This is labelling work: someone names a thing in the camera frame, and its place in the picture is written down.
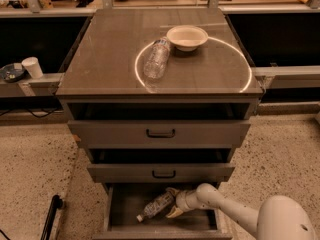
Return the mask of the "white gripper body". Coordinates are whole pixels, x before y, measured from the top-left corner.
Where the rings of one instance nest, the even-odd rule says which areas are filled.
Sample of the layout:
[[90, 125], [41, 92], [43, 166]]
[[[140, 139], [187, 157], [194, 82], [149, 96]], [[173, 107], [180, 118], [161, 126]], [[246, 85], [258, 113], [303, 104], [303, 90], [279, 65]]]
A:
[[195, 190], [183, 190], [176, 196], [176, 206], [182, 212], [189, 212], [199, 208], [199, 200]]

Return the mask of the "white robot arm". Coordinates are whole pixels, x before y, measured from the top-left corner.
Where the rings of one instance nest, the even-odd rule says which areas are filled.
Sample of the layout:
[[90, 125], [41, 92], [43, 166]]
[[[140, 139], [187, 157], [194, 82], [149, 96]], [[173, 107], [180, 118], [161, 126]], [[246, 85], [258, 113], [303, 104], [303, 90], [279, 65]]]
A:
[[306, 211], [287, 196], [271, 196], [255, 210], [225, 198], [208, 183], [200, 184], [195, 190], [176, 190], [175, 193], [175, 204], [167, 218], [196, 209], [219, 209], [256, 240], [319, 240]]

